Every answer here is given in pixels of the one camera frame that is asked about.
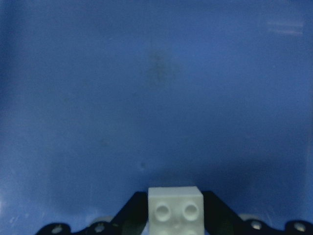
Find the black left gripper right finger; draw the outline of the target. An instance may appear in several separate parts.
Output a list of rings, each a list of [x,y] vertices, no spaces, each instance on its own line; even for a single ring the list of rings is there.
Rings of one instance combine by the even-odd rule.
[[[210,235],[240,235],[244,221],[214,192],[202,194],[205,230]]]

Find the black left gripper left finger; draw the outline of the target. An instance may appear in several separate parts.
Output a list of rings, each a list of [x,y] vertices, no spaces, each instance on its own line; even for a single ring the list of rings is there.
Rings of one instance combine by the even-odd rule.
[[[110,222],[110,235],[141,235],[148,220],[148,195],[137,191]]]

